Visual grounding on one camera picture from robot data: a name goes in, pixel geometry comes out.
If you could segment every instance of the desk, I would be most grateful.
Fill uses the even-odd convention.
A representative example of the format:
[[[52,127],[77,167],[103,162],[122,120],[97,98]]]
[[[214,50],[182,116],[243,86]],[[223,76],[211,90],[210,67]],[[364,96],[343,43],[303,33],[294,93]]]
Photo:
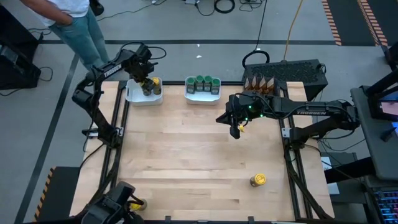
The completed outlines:
[[[291,99],[306,100],[303,83],[287,85]],[[118,82],[103,83],[99,108],[108,121],[117,87]],[[139,212],[145,220],[164,220],[166,215],[172,220],[294,220],[278,121],[257,119],[238,140],[229,135],[229,126],[215,123],[228,96],[241,89],[222,86],[216,106],[198,106],[186,103],[184,86],[164,86],[161,105],[130,106],[118,180],[135,186],[135,195],[148,201],[147,209]],[[304,127],[312,117],[294,120]],[[100,144],[89,140],[85,156]],[[307,144],[316,146],[316,141]],[[319,152],[308,147],[301,155],[309,191],[334,216]],[[83,166],[71,215],[82,210],[98,188],[103,157],[104,149]],[[267,182],[253,188],[249,179],[257,173],[264,173]],[[305,217],[298,188],[297,192]]]
[[[392,133],[392,138],[388,142],[380,138],[383,132],[392,128],[392,122],[372,118],[368,98],[362,88],[351,89],[351,96],[358,109],[359,120],[377,177],[381,180],[398,180],[393,166],[398,158],[398,137]]]

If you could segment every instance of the orange striped tape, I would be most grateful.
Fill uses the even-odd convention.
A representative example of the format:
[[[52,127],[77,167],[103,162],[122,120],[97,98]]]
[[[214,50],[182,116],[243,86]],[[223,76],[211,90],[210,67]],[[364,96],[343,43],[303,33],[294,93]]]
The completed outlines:
[[[335,43],[341,46],[340,35],[338,34],[337,27],[335,21],[333,20],[333,15],[331,14],[329,4],[327,0],[322,0],[323,10],[325,10],[326,18],[328,19],[328,23],[331,29],[331,33],[333,34],[333,38]]]
[[[368,24],[369,30],[372,33],[372,37],[376,46],[379,45],[379,41],[381,45],[388,46],[388,41],[386,36],[384,36],[383,31],[380,28],[380,25],[374,17],[373,11],[368,3],[368,0],[357,0],[359,8],[362,11],[363,17],[365,18],[366,23]]]
[[[50,169],[49,174],[47,175],[47,179],[45,180],[42,196],[40,197],[39,204],[36,207],[36,212],[35,212],[35,215],[33,217],[33,222],[37,222],[37,220],[39,219],[40,211],[41,211],[41,209],[43,207],[43,203],[44,203],[44,199],[45,199],[45,194],[49,190],[50,181],[51,181],[52,175],[53,175],[53,173],[55,171],[55,168],[57,168],[57,167],[52,167]]]

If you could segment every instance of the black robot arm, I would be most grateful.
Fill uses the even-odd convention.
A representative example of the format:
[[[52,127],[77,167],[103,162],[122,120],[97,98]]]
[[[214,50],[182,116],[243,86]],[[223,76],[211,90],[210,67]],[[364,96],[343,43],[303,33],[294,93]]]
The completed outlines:
[[[93,202],[77,215],[64,220],[33,222],[35,224],[115,224],[123,219],[124,224],[144,224],[141,216],[130,209],[132,203],[143,205],[144,202],[133,195],[136,189],[120,181],[108,193],[91,199]]]
[[[137,52],[121,49],[112,61],[100,68],[92,68],[86,74],[85,79],[77,85],[73,93],[72,100],[89,114],[98,127],[98,139],[109,147],[118,147],[121,137],[118,128],[111,126],[98,109],[100,97],[103,93],[101,91],[102,82],[123,69],[128,72],[130,79],[140,83],[143,91],[151,91],[154,82],[148,78],[148,74],[153,72],[154,66],[157,65],[157,63],[148,61],[151,57],[152,54],[148,46],[144,44],[140,45]],[[93,86],[93,93],[85,90],[88,86]]]
[[[239,124],[243,122],[247,124],[261,117],[285,119],[291,115],[329,116],[305,128],[286,130],[284,137],[289,138],[291,145],[298,144],[300,147],[308,138],[322,138],[334,129],[355,130],[359,126],[356,108],[348,102],[299,102],[278,96],[263,95],[255,91],[244,91],[230,95],[225,106],[225,113],[217,118],[216,122],[230,125],[229,132],[235,139],[240,138]]]

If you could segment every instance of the white shirt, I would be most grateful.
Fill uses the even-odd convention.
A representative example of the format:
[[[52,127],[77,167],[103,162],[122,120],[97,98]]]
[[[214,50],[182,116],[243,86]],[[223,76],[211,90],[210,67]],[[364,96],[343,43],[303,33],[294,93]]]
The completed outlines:
[[[65,12],[74,18],[85,16],[90,6],[90,0],[47,0],[47,1],[53,3],[62,12]],[[35,14],[47,27],[55,23],[55,21],[51,19],[47,19],[46,17],[41,16],[37,13]]]

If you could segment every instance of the human hand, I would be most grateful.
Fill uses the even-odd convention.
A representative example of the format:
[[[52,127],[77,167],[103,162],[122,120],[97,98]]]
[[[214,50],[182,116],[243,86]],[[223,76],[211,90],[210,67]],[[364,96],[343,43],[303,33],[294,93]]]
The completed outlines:
[[[58,24],[63,25],[63,26],[69,26],[73,22],[73,17],[70,16],[67,13],[63,13],[64,16],[62,16],[62,20],[57,21]]]

